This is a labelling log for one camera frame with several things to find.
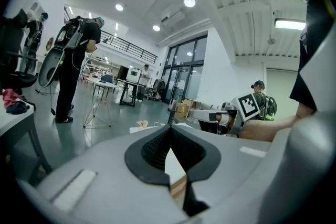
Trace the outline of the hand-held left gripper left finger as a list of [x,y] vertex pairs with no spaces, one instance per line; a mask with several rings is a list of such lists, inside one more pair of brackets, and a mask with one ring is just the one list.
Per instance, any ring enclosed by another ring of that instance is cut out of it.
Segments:
[[124,154],[148,128],[103,141],[49,174],[38,187],[18,180],[48,223],[183,223],[186,213],[166,186],[140,181]]

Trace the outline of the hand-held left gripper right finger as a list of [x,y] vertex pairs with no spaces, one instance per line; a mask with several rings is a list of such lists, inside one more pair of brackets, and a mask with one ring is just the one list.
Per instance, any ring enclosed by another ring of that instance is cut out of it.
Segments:
[[270,148],[257,142],[171,127],[172,149],[186,172],[183,209],[194,216],[229,197],[251,174]]

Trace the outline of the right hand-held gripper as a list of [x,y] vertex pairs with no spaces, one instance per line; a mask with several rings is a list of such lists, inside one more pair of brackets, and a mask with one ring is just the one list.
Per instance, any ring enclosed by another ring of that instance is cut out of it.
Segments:
[[233,118],[231,127],[226,136],[239,137],[246,121],[260,113],[256,99],[252,93],[233,98],[230,102],[223,103],[223,111],[215,110],[190,110],[189,117],[209,123],[228,123],[229,115]]

